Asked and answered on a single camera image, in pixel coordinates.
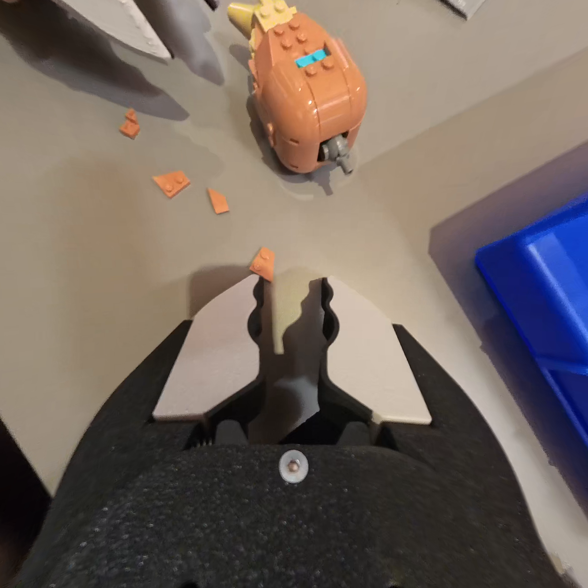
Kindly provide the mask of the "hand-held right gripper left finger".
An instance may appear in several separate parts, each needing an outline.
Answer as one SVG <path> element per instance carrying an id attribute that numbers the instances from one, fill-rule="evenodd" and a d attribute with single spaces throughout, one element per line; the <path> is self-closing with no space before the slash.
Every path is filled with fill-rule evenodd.
<path id="1" fill-rule="evenodd" d="M 152 412 L 157 422 L 250 422 L 263 406 L 257 338 L 264 286 L 252 274 L 193 317 Z"/>

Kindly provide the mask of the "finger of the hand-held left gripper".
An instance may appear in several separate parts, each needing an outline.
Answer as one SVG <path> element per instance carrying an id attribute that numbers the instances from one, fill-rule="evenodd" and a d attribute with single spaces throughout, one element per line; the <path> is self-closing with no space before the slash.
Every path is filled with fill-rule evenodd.
<path id="1" fill-rule="evenodd" d="M 173 56 L 135 1 L 55 1 L 70 16 L 110 39 L 158 61 Z"/>

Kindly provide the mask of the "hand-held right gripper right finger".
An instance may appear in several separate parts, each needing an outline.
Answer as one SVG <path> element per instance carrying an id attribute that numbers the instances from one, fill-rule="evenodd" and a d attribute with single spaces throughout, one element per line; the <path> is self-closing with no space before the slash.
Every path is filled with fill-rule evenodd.
<path id="1" fill-rule="evenodd" d="M 348 422 L 430 424 L 432 417 L 388 317 L 334 276 L 321 282 L 320 411 Z"/>

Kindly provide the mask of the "orange wedge plate brick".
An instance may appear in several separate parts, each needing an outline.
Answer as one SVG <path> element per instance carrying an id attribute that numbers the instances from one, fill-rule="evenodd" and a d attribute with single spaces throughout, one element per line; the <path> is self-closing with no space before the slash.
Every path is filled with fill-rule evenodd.
<path id="1" fill-rule="evenodd" d="M 182 171 L 152 176 L 152 180 L 169 199 L 174 198 L 182 190 L 190 186 L 190 180 Z"/>
<path id="2" fill-rule="evenodd" d="M 250 271 L 261 276 L 267 282 L 273 282 L 275 269 L 275 253 L 268 247 L 261 247 L 252 261 Z"/>

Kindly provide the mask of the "blue plastic bin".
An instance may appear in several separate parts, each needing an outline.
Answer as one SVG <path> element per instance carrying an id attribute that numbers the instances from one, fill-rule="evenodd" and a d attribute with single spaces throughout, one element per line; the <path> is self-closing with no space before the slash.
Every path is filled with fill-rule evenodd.
<path id="1" fill-rule="evenodd" d="M 474 261 L 587 456 L 587 194 L 479 248 Z"/>

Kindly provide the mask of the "orange brick claw model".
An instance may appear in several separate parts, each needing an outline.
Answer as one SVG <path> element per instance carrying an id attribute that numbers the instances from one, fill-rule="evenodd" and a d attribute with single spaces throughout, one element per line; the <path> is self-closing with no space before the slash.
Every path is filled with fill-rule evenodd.
<path id="1" fill-rule="evenodd" d="M 286 1 L 233 2 L 227 14 L 248 41 L 252 99 L 281 164 L 350 175 L 367 89 L 344 43 Z"/>

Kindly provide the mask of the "grey instruction booklet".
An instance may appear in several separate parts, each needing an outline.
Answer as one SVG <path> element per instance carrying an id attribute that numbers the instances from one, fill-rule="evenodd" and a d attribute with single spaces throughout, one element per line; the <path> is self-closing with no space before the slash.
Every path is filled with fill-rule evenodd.
<path id="1" fill-rule="evenodd" d="M 482 4 L 484 4 L 486 1 L 478 0 L 478 1 L 440 1 L 440 2 L 442 4 L 445 4 L 452 11 L 456 12 L 463 19 L 469 20 L 474 16 L 474 14 L 480 9 Z"/>

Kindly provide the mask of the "grey desk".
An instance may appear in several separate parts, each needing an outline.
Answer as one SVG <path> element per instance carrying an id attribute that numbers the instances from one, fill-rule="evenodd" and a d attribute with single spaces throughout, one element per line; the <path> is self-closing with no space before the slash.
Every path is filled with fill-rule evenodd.
<path id="1" fill-rule="evenodd" d="M 293 1 L 367 82 L 358 168 L 278 171 L 228 1 L 142 6 L 159 63 L 53 2 L 1 8 L 1 416 L 54 492 L 111 390 L 213 287 L 276 254 L 276 337 L 335 275 L 480 404 L 530 503 L 560 490 L 429 257 L 431 228 L 587 138 L 587 1 Z M 119 132 L 133 108 L 140 133 Z M 152 176 L 182 171 L 167 198 Z M 222 193 L 215 214 L 207 188 Z"/>

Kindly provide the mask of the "orange square tile brick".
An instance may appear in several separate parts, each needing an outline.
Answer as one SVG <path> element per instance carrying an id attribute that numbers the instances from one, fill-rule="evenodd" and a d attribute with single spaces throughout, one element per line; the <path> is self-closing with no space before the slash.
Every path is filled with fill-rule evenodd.
<path id="1" fill-rule="evenodd" d="M 128 109 L 125 113 L 124 122 L 119 127 L 119 132 L 123 136 L 131 140 L 134 140 L 139 135 L 140 130 L 141 128 L 140 124 L 138 123 L 138 118 L 135 109 Z"/>

